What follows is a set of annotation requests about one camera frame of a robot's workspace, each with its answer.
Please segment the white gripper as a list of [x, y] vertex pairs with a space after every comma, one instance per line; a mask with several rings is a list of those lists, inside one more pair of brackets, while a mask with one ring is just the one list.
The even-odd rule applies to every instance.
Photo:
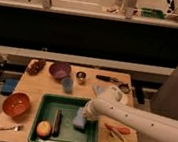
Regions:
[[83, 115], [86, 120], [96, 121], [99, 117], [98, 113], [95, 111], [92, 100], [87, 102], [83, 109]]

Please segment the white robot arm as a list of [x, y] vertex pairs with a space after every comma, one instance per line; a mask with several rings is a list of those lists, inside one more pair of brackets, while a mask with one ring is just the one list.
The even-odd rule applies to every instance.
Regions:
[[113, 120], [140, 131], [156, 142], [178, 142], [178, 121], [144, 110], [137, 110], [105, 98], [91, 99], [83, 109], [87, 120], [95, 121], [105, 115]]

